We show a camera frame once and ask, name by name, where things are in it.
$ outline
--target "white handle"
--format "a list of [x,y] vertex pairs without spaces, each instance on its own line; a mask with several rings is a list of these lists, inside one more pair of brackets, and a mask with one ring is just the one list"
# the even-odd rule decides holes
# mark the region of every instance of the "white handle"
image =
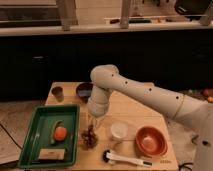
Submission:
[[116,161],[126,161],[126,162],[130,162],[130,163],[133,163],[136,165],[144,165],[143,160],[141,160],[141,159],[124,157],[124,156],[120,156],[120,155],[113,154],[113,153],[107,153],[107,158],[109,158],[111,160],[116,160]]

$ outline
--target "orange bowl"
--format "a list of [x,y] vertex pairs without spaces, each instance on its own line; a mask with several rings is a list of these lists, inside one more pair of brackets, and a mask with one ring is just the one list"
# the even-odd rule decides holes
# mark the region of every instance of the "orange bowl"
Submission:
[[136,134],[136,144],[143,155],[159,157],[167,152],[168,146],[163,134],[156,128],[145,126]]

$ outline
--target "dark cabinet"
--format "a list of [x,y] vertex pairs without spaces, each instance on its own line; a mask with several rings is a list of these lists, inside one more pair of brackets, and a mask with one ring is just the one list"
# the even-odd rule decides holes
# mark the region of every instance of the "dark cabinet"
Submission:
[[2,38],[1,100],[43,98],[50,87],[49,56],[41,42]]
[[0,100],[47,97],[54,81],[90,81],[96,65],[171,90],[213,87],[213,32],[203,30],[0,38]]

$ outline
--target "small glass cup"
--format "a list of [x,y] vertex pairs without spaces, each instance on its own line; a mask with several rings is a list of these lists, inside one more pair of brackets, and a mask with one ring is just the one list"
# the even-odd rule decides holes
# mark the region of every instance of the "small glass cup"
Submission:
[[63,94],[62,87],[57,86],[57,87],[52,88],[51,93],[58,102],[62,102],[64,100],[64,94]]
[[123,122],[114,122],[111,127],[112,139],[117,142],[122,142],[127,136],[128,127]]

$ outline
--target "white cup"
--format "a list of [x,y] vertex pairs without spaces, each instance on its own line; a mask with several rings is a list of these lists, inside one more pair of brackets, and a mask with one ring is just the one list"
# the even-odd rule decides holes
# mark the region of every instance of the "white cup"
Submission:
[[110,130],[113,140],[121,142],[126,137],[128,128],[123,122],[114,122],[111,125]]

